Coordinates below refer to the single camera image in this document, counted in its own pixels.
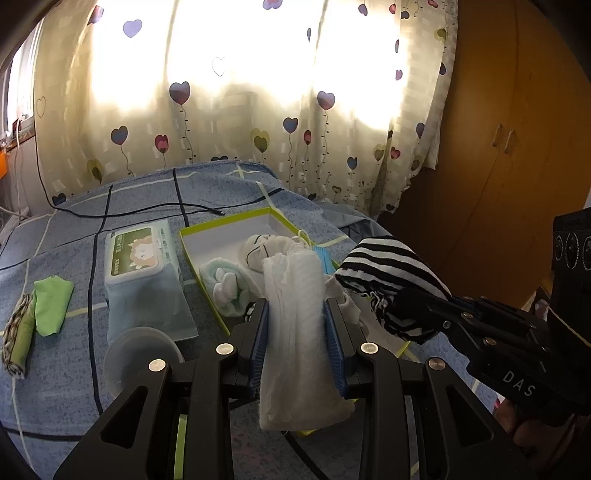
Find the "orange object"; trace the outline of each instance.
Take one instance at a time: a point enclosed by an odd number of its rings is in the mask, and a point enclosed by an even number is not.
[[[0,151],[0,179],[6,175],[7,171],[6,152]]]

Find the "lion cartoon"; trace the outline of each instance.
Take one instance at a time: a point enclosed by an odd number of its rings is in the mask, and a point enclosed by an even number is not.
[[[139,270],[143,267],[153,267],[157,260],[154,252],[154,244],[152,243],[152,235],[145,236],[143,238],[134,240],[134,243],[129,244],[131,247],[131,253],[129,258],[131,259],[130,267],[135,267]]]

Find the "wardrobe handle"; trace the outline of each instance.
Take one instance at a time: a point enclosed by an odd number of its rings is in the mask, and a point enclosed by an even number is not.
[[[499,134],[501,133],[501,129],[503,128],[503,124],[498,124],[496,126],[495,136],[492,138],[491,147],[495,147],[499,144]]]
[[[509,136],[507,137],[507,142],[505,144],[505,153],[509,153],[509,143],[511,142],[511,137],[513,136],[514,133],[515,133],[515,130],[511,130],[509,132]]]

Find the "window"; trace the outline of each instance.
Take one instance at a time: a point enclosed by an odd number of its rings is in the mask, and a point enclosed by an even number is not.
[[[2,85],[2,130],[12,136],[18,118],[33,117],[33,75],[37,45],[41,34],[39,22],[12,58],[11,67],[0,79]]]

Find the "black and white striped sock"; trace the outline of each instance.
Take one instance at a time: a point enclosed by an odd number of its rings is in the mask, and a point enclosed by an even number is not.
[[[391,236],[365,238],[351,250],[335,277],[342,286],[370,297],[380,324],[405,340],[423,343],[437,332],[415,320],[398,318],[395,297],[403,288],[420,288],[451,299],[445,284],[408,246]]]

